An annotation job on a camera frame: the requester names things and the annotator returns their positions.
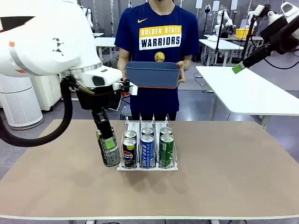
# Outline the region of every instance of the golden state warriors logo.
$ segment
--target golden state warriors logo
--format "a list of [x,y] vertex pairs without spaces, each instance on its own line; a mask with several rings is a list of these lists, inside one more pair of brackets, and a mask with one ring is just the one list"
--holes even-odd
[[169,25],[139,29],[139,50],[175,48],[181,46],[182,26]]
[[157,52],[155,54],[155,60],[156,62],[163,62],[165,60],[165,55],[163,52]]

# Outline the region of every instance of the green can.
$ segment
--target green can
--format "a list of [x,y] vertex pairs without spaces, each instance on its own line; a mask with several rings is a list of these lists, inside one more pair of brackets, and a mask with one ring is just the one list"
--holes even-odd
[[159,148],[159,167],[168,168],[172,160],[174,137],[170,134],[164,134],[160,138]]

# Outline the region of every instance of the blue plastic basket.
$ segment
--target blue plastic basket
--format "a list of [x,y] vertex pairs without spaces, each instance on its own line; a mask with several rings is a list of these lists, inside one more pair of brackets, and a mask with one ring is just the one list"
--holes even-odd
[[138,87],[174,89],[180,69],[170,62],[129,62],[127,79]]

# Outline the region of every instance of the blue can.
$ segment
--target blue can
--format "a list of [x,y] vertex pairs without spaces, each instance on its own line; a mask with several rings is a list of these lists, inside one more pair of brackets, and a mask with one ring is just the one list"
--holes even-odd
[[154,160],[155,138],[151,134],[145,134],[141,137],[141,167],[151,168],[155,164]]

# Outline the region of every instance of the nike logo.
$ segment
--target nike logo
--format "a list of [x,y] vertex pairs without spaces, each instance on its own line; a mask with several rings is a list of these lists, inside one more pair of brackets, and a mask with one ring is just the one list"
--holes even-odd
[[148,18],[146,18],[146,19],[144,19],[144,20],[138,20],[138,23],[141,23],[141,22],[143,22],[143,21],[145,21],[145,20],[147,20]]

